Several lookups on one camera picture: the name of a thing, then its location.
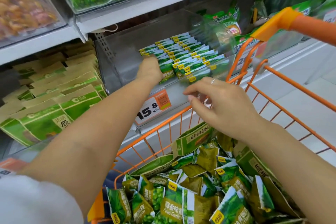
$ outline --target white tile floor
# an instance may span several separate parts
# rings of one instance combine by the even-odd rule
[[[336,69],[321,78],[318,78],[312,83],[305,85],[305,87],[320,97],[328,100],[330,103],[336,105]],[[299,118],[311,129],[316,131],[329,143],[336,146],[336,113],[334,111],[325,107],[298,89],[293,90],[289,94],[278,99],[276,102]],[[275,105],[269,103],[261,115],[270,120],[278,111],[279,109]],[[284,112],[281,112],[273,121],[285,127],[290,124],[292,120],[293,119]],[[304,127],[296,122],[290,125],[287,130],[297,139],[309,134]],[[302,140],[302,143],[314,152],[319,152],[327,148],[324,143],[313,135],[310,135],[306,139]],[[336,153],[333,150],[329,149],[324,151],[320,153],[319,156],[336,166]]]

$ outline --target white shirt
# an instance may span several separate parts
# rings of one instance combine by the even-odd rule
[[[65,189],[24,175],[0,179],[0,223],[83,224],[82,211]]]

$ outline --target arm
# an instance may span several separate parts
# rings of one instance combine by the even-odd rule
[[[63,187],[86,216],[138,111],[162,76],[157,59],[145,58],[134,81],[80,116],[19,174]]]
[[[284,128],[262,118],[239,86],[203,78],[184,94],[195,112],[220,132],[247,144],[270,167],[311,223],[334,222],[336,168]],[[201,102],[209,96],[212,109]]]

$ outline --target shopping cart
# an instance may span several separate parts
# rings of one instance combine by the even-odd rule
[[[291,80],[290,78],[286,77],[282,73],[280,73],[280,72],[276,71],[275,69],[271,68],[270,66],[268,66],[268,60],[267,59],[262,59],[262,56],[260,57],[258,55],[256,55],[253,58],[253,60],[251,59],[252,54],[258,48],[262,49],[262,46],[271,38],[271,36],[273,36],[280,29],[284,29],[284,30],[287,30],[287,31],[297,31],[297,32],[300,32],[304,35],[308,35],[308,36],[313,37],[315,39],[318,39],[318,40],[321,40],[321,41],[324,41],[326,43],[329,43],[329,44],[332,44],[332,45],[336,46],[336,37],[334,37],[336,35],[336,25],[335,24],[323,22],[321,20],[317,20],[317,19],[314,19],[312,17],[306,17],[303,14],[292,10],[291,8],[285,8],[284,10],[282,10],[281,12],[276,14],[273,18],[271,18],[260,29],[258,29],[256,32],[254,32],[252,34],[252,37],[244,43],[244,45],[240,49],[239,53],[237,54],[237,57],[236,57],[236,59],[233,63],[233,66],[229,70],[229,73],[226,77],[226,81],[229,82],[229,83],[234,83],[234,84],[240,85],[243,77],[247,74],[247,69],[249,68],[250,64],[252,63],[252,65],[254,67],[254,74],[252,75],[251,80],[249,82],[247,82],[247,87],[246,87],[245,91],[247,92],[250,88],[253,88],[257,92],[255,97],[253,98],[252,102],[254,102],[257,97],[263,97],[267,100],[266,104],[261,108],[259,114],[261,114],[268,105],[273,104],[278,108],[278,111],[270,119],[270,121],[273,121],[281,112],[283,112],[287,116],[289,116],[290,119],[291,119],[291,122],[288,125],[284,126],[285,129],[288,129],[292,124],[297,123],[297,124],[301,125],[307,131],[305,133],[305,135],[299,139],[299,141],[303,141],[310,136],[315,136],[317,139],[319,139],[325,145],[325,148],[322,149],[322,150],[319,150],[318,152],[316,152],[316,154],[321,154],[321,153],[323,153],[325,151],[328,151],[328,150],[332,150],[332,151],[336,152],[335,146],[330,144],[327,140],[325,140],[318,133],[316,133],[311,128],[309,128],[301,120],[299,120],[297,117],[292,115],[288,110],[283,108],[281,105],[276,103],[273,99],[271,99],[269,96],[264,94],[261,90],[259,90],[255,85],[253,85],[253,80],[254,80],[255,76],[257,74],[260,74],[260,73],[264,72],[265,70],[267,70],[268,72],[273,73],[274,75],[276,75],[280,79],[286,81],[287,83],[291,84],[295,88],[297,88],[300,91],[304,92],[305,94],[309,95],[310,97],[312,97],[316,101],[325,105],[326,107],[328,107],[332,111],[336,112],[336,106],[335,105],[331,104],[330,102],[326,101],[325,99],[319,97],[315,93],[313,93],[310,90],[306,89],[305,87],[301,86],[297,82]],[[250,52],[249,52],[249,54],[248,54],[248,56],[245,60],[245,63],[243,65],[242,69],[241,69],[240,74],[235,76],[234,78],[230,79],[234,70],[235,70],[235,68],[236,68],[236,66],[237,66],[238,60],[242,56],[242,54],[245,51],[248,44],[253,39],[258,39],[260,41],[250,50]],[[188,111],[190,111],[190,109],[191,109],[191,106],[185,108],[184,110],[182,110],[179,113],[172,116],[170,119],[166,120],[162,124],[158,125],[157,127],[153,128],[149,132],[145,133],[143,136],[141,136],[136,141],[132,142],[128,146],[119,150],[119,152],[117,153],[117,159],[119,161],[127,163],[130,166],[130,168],[127,169],[127,170],[117,170],[116,168],[112,168],[113,172],[116,172],[116,173],[119,174],[114,180],[115,188],[117,188],[117,184],[121,183],[121,180],[122,180],[123,176],[127,172],[134,171],[135,169],[137,169],[138,167],[141,167],[145,163],[153,160],[154,158],[156,158],[156,157],[158,157],[162,154],[165,154],[165,152],[170,151],[170,144],[164,145],[164,142],[166,142],[166,144],[167,144],[167,142],[171,143],[172,140],[175,139],[175,138],[172,138],[172,123],[175,122],[176,120],[179,122],[179,134],[182,134],[184,132],[184,131],[182,131],[183,115],[185,115]],[[195,113],[191,110],[191,116],[190,116],[188,129],[191,127],[192,120],[193,120],[193,115],[194,115],[194,118],[195,118]],[[201,122],[201,118],[198,117],[197,124],[200,123],[200,122]],[[160,138],[160,131],[159,130],[161,128],[163,128],[164,126],[169,126],[169,135],[170,135],[170,140],[169,141],[168,140],[162,140],[162,138]],[[160,143],[160,150],[157,151],[157,152],[154,152],[154,150],[152,149],[152,147],[150,146],[150,144],[147,141],[147,138],[149,136],[153,135],[153,134],[157,134],[157,137],[158,137],[159,143]],[[151,155],[149,157],[144,158],[135,149],[135,145],[137,145],[141,141],[144,141],[146,143],[146,145],[148,146],[148,148],[151,152]],[[126,152],[127,150],[134,151],[133,153],[140,157],[141,162],[139,162],[137,164],[132,164],[127,159],[124,159],[122,157],[122,154],[124,152]],[[111,221],[111,218],[109,218],[106,215],[106,212],[104,211],[104,205],[105,205],[105,209],[108,209],[108,207],[106,207],[107,204],[108,204],[108,202],[103,200],[103,193],[100,193],[97,196],[97,199],[96,199],[96,201],[95,201],[95,203],[94,203],[94,205],[93,205],[93,207],[92,207],[92,209],[91,209],[91,211],[88,215],[88,221],[91,221],[92,224],[93,223],[98,223],[98,222]]]

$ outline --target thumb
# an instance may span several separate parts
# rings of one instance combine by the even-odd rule
[[[192,106],[192,109],[200,116],[205,122],[209,123],[214,113],[211,109],[206,107],[203,103],[199,101],[199,99],[193,95],[188,95],[188,100]]]

